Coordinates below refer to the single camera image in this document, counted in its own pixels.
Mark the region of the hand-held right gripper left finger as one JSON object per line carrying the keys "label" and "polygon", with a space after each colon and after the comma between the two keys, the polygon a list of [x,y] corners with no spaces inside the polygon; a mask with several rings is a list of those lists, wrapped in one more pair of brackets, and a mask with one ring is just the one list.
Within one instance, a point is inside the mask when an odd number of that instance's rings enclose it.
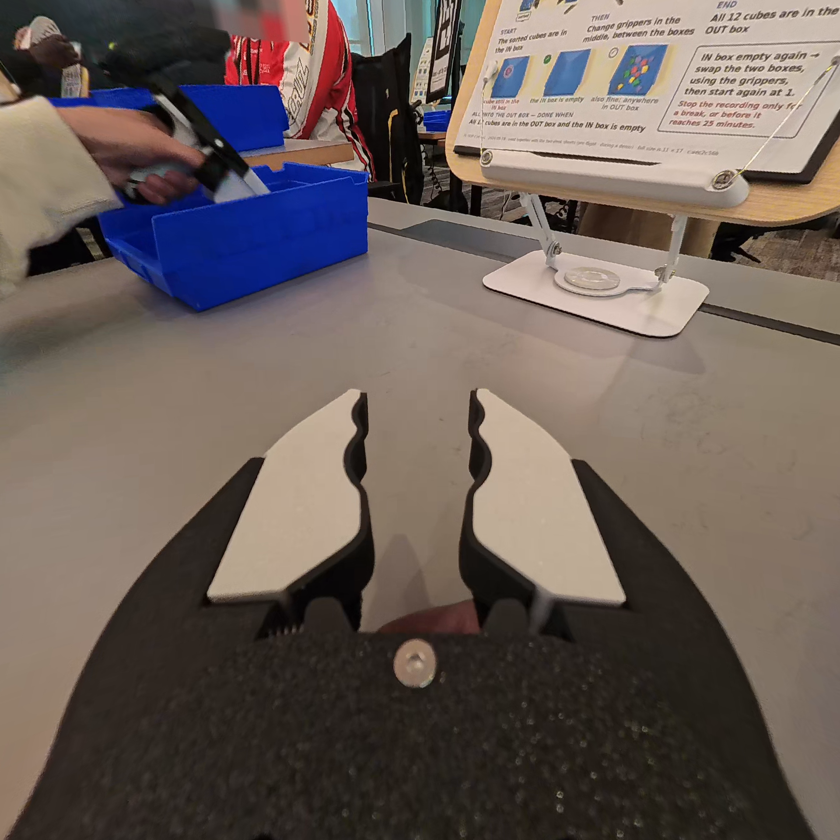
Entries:
{"label": "hand-held right gripper left finger", "polygon": [[332,598],[359,628],[375,567],[363,487],[368,433],[368,397],[349,389],[266,451],[206,591],[210,603],[272,603],[292,627],[313,601]]}

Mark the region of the person's left forearm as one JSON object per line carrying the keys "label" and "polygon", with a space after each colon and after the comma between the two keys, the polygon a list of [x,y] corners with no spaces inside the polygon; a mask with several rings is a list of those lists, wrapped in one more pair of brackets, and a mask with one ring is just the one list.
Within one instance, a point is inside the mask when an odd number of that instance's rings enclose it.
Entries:
{"label": "person's left forearm", "polygon": [[46,99],[1,108],[1,293],[28,273],[32,249],[122,207],[112,185]]}

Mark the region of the black white tag sign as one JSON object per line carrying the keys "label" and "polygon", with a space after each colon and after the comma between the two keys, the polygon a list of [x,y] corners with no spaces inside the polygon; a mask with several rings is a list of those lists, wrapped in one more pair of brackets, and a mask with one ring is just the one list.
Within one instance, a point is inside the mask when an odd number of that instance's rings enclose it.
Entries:
{"label": "black white tag sign", "polygon": [[426,104],[438,102],[448,95],[456,64],[461,6],[461,1],[437,1]]}

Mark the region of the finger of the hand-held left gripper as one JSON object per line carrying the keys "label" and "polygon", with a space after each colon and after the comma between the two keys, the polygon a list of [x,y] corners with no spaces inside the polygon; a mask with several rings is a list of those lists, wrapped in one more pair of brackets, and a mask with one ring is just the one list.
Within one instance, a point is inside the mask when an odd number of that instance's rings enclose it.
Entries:
{"label": "finger of the hand-held left gripper", "polygon": [[250,169],[203,111],[168,76],[150,76],[150,92],[173,120],[173,137],[202,155],[203,163],[192,175],[206,191],[212,191],[213,172],[230,170],[242,175]]}
{"label": "finger of the hand-held left gripper", "polygon": [[267,194],[270,194],[270,188],[253,169],[247,169],[242,175],[230,170],[212,173],[213,203],[230,203]]}

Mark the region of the printed instruction sheet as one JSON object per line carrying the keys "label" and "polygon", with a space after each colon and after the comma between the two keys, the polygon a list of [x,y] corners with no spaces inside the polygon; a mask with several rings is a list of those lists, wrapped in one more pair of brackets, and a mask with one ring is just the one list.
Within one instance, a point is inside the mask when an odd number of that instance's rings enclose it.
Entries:
{"label": "printed instruction sheet", "polygon": [[500,2],[458,154],[806,184],[838,140],[839,2]]}

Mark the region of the wooden document stand white base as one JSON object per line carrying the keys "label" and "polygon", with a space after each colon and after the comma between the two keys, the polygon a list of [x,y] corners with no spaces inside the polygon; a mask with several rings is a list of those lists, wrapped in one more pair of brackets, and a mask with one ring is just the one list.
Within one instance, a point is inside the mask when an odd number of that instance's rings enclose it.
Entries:
{"label": "wooden document stand white base", "polygon": [[[484,278],[490,291],[643,337],[672,338],[709,293],[699,282],[677,275],[689,218],[771,228],[838,211],[838,140],[806,184],[755,181],[738,171],[691,168],[679,161],[645,164],[489,149],[477,156],[458,154],[455,138],[484,65],[500,3],[485,5],[446,138],[452,173],[476,186],[518,193],[539,240],[539,250]],[[577,255],[550,229],[541,196],[667,214],[674,220],[668,250],[659,250],[653,269]]]}

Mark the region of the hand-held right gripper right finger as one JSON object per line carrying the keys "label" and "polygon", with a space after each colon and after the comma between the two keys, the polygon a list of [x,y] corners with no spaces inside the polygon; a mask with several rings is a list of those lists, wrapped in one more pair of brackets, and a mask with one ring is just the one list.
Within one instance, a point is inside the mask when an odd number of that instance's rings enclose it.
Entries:
{"label": "hand-held right gripper right finger", "polygon": [[469,395],[469,474],[458,568],[480,620],[520,605],[535,633],[565,606],[619,609],[627,595],[568,451],[486,388]]}

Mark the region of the person's left hand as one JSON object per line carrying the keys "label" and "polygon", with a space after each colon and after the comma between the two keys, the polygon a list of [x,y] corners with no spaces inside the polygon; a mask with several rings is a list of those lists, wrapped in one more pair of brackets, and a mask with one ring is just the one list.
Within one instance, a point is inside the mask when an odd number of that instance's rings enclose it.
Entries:
{"label": "person's left hand", "polygon": [[77,136],[108,181],[126,192],[132,174],[153,171],[133,188],[148,203],[165,205],[198,188],[194,176],[203,154],[176,140],[163,123],[147,112],[78,107],[60,109],[59,116]]}

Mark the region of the wooden edged table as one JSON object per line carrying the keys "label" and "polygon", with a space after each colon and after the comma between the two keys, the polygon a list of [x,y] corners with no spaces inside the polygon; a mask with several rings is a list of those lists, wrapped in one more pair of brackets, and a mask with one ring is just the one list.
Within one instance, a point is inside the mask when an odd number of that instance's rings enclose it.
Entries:
{"label": "wooden edged table", "polygon": [[344,141],[286,139],[281,146],[239,153],[252,168],[267,166],[278,172],[286,163],[333,166],[354,160],[352,147]]}

